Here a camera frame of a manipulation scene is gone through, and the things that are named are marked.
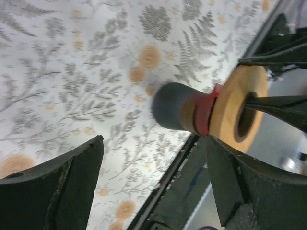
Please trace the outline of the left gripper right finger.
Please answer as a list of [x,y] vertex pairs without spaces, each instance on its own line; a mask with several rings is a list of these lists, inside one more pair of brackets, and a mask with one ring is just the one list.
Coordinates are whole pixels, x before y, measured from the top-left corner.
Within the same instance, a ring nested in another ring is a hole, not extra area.
[[227,230],[305,230],[307,178],[205,139],[217,212]]

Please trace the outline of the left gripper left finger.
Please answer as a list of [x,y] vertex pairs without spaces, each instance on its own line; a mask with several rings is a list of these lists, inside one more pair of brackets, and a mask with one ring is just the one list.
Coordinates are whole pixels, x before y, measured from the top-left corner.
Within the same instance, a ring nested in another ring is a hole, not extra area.
[[84,230],[87,228],[104,138],[0,181],[2,230]]

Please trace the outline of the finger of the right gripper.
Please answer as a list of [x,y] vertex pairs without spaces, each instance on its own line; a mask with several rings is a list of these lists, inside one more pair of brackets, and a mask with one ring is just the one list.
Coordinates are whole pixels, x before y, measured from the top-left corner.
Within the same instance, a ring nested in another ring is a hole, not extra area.
[[305,95],[254,97],[248,99],[244,106],[270,114],[304,133],[307,132],[307,97]]
[[270,41],[271,50],[241,58],[240,65],[263,66],[273,74],[307,68],[307,37],[305,35],[277,36]]

